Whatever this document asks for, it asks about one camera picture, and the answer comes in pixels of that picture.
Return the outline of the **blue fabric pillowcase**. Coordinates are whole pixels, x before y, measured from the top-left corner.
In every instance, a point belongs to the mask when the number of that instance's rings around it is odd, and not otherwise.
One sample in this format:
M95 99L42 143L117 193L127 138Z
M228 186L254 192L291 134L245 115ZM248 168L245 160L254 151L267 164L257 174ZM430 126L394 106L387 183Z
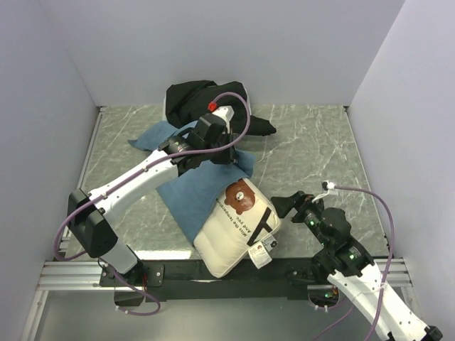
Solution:
M255 156L239 149L236 152L236 164L205 161L197 169L156 189L191 244L210 216L219 194L232 183L252 176Z

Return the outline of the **cream white pillow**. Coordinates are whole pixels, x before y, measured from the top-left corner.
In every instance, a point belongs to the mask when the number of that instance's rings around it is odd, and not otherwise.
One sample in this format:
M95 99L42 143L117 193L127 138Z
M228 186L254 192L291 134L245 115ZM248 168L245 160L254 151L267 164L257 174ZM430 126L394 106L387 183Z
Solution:
M227 186L194 240L210 274L222 278L244 258L256 269L272 262L281 220L272 203L247 178Z

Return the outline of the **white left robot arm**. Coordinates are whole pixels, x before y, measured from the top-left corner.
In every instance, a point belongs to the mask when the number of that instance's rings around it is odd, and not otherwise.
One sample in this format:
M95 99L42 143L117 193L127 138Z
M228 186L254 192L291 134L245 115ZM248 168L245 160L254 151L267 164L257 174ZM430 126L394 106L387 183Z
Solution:
M141 163L99 188L74 190L68 199L68 227L83 250L106 261L125 285L138 283L142 262L117 236L118 216L145 194L183 174L212 162L229 165L235 159L228 107L204 114L177 129L160 121L132 141L137 149L151 150Z

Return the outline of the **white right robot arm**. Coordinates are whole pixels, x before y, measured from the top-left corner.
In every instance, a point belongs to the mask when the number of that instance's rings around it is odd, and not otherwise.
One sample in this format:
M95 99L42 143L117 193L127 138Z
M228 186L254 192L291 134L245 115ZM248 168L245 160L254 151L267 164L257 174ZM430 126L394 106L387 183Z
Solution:
M321 198L302 191L271 201L281 218L296 210L292 222L305 224L322 246L311 259L312 278L339 289L371 324L372 333L381 340L443 338L439 328L415 315L387 282L390 267L380 269L351 234L344 210L325 207Z

